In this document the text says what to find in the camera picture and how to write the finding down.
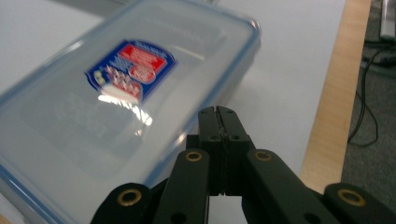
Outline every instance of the plastic food container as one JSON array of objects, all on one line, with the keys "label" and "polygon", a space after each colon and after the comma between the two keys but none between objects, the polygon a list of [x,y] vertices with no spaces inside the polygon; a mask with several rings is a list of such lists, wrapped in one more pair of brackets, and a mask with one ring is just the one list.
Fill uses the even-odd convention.
[{"label": "plastic food container", "polygon": [[0,98],[0,190],[32,223],[89,223],[154,186],[260,47],[257,22],[196,1],[137,1]]}]

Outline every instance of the container lid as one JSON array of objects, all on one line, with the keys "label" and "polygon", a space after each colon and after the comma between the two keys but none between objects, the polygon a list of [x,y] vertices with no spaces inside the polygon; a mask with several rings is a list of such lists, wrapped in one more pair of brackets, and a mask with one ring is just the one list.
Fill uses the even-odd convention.
[{"label": "container lid", "polygon": [[259,46],[217,7],[129,5],[0,98],[3,180],[48,222],[89,223],[115,187],[152,187]]}]

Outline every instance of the wooden table edge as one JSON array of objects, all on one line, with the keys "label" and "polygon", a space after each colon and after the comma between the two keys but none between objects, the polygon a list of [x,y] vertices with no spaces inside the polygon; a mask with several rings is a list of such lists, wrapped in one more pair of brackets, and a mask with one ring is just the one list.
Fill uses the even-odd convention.
[{"label": "wooden table edge", "polygon": [[346,0],[300,178],[322,193],[341,180],[370,0]]}]

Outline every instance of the blue label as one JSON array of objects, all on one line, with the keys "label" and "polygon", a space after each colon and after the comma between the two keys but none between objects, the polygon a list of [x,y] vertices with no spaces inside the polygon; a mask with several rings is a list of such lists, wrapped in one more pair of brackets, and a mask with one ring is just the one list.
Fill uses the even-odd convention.
[{"label": "blue label", "polygon": [[85,75],[103,95],[140,103],[176,64],[165,49],[144,41],[125,40]]}]

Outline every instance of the red label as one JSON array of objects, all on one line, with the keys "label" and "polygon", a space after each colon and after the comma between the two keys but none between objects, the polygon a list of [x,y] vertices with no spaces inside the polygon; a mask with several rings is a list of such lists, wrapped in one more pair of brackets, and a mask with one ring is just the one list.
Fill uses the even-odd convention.
[{"label": "red label", "polygon": [[166,66],[166,60],[152,53],[138,49],[133,45],[127,45],[119,55],[132,62],[134,66],[129,70],[130,75],[143,83],[150,83],[155,80],[155,75]]}]

